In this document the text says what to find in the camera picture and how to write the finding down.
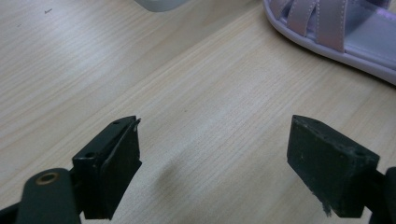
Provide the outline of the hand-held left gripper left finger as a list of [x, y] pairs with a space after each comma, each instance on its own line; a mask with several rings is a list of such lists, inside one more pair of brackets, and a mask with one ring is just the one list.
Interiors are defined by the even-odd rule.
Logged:
[[140, 168], [136, 116], [112, 121], [73, 159], [78, 207], [86, 219], [111, 219]]

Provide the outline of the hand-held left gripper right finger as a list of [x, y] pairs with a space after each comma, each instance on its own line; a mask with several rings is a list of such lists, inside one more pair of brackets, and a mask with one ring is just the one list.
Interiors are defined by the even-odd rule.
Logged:
[[364, 188], [379, 156], [325, 123], [304, 116], [291, 119], [287, 160], [322, 202], [339, 217], [360, 217]]

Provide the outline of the light purple strappy sandal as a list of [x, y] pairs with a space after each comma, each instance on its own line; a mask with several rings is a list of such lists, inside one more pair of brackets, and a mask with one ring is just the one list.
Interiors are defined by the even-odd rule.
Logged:
[[396, 0], [262, 0], [268, 21], [319, 55], [396, 86]]

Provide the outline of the grey object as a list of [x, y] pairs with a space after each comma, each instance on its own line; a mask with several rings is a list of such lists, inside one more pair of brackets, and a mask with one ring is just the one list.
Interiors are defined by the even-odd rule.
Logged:
[[135, 0], [144, 9], [151, 12], [165, 12], [185, 4], [189, 0]]

